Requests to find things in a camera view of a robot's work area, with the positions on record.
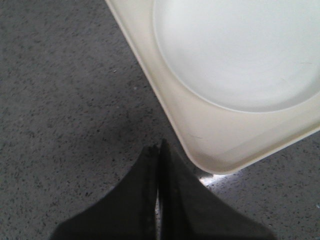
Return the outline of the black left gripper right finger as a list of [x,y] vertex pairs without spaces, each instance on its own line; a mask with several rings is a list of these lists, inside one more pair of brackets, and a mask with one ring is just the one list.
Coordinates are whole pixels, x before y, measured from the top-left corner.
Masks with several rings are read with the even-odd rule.
[[163,140],[159,153],[162,240],[273,240],[275,235],[220,200]]

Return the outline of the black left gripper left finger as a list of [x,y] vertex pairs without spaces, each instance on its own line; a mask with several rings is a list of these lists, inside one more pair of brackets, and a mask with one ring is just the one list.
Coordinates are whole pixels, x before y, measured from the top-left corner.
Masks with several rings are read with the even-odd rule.
[[157,146],[144,147],[130,171],[101,200],[60,223],[52,240],[154,240]]

